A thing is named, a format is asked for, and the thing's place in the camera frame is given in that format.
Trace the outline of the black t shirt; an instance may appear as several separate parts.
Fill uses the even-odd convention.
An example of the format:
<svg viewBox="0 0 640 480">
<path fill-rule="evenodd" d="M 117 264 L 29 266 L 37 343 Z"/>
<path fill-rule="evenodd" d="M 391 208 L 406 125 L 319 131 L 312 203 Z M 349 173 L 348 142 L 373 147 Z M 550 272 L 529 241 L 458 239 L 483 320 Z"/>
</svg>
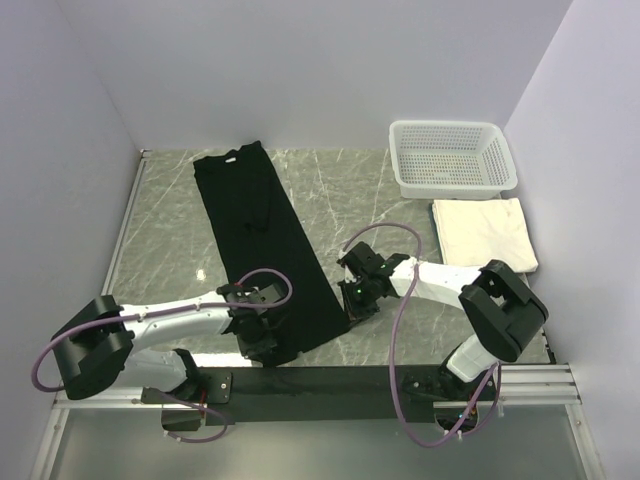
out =
<svg viewBox="0 0 640 480">
<path fill-rule="evenodd" d="M 265 367 L 295 360 L 350 329 L 260 142 L 194 162 L 194 178 L 232 283 L 291 290 L 262 326 L 242 334 L 242 353 Z"/>
</svg>

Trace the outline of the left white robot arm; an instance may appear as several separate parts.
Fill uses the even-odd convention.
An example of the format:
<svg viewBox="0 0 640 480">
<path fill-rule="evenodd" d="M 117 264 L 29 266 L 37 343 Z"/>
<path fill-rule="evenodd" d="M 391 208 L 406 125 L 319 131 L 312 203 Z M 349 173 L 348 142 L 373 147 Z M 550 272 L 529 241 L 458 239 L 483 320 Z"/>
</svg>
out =
<svg viewBox="0 0 640 480">
<path fill-rule="evenodd" d="M 232 333 L 246 341 L 263 334 L 268 315 L 292 296 L 289 281 L 264 288 L 227 284 L 196 297 L 151 305 L 118 304 L 105 295 L 89 302 L 52 338 L 70 400 L 112 386 L 154 388 L 176 401 L 200 397 L 205 376 L 185 349 L 158 345 L 197 335 Z"/>
</svg>

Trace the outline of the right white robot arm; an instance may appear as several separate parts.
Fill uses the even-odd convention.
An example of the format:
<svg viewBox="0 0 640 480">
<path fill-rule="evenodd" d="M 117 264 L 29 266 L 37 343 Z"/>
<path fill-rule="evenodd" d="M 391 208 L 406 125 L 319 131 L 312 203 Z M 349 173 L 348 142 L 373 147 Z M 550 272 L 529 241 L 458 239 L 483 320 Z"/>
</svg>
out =
<svg viewBox="0 0 640 480">
<path fill-rule="evenodd" d="M 399 253 L 385 259 L 360 242 L 337 263 L 345 269 L 338 283 L 344 309 L 355 324 L 377 314 L 378 300 L 387 297 L 429 300 L 465 313 L 473 334 L 425 383 L 437 398 L 460 399 L 489 367 L 518 360 L 549 316 L 542 301 L 500 260 L 457 267 Z"/>
</svg>

